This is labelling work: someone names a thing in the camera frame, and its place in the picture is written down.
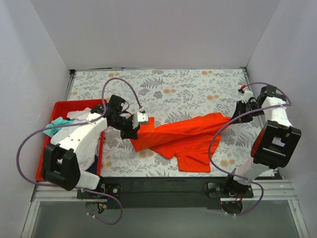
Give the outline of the orange t shirt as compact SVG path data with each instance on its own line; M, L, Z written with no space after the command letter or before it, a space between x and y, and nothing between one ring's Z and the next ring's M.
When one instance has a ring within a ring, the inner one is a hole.
M210 142L229 121L222 113L210 113L156 127L155 118L150 117L138 130L138 138L130 141L136 152L150 149L166 159L176 157L179 171L209 173Z

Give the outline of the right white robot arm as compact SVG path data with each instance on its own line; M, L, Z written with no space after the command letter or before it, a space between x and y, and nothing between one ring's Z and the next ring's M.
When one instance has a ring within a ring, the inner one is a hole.
M262 173L285 167L302 136L301 130L288 119L286 107L291 101L280 89L265 84L257 97L245 85L238 91L242 98L232 117L235 123L248 123L254 117L264 116L265 124L252 145L251 157L226 178L223 190L229 197L244 195Z

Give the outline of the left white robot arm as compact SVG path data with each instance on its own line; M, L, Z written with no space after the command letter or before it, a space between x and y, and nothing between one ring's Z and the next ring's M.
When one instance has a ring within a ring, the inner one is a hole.
M65 139L57 143L49 143L44 148L41 176L45 181L65 190L85 188L94 198L105 194L105 185L100 183L100 176L90 173L79 166L79 155L84 152L90 142L108 127L120 131L122 139L137 139L142 124L149 121L144 108L131 115L123 116L126 101L112 95L109 102L96 105L82 123Z

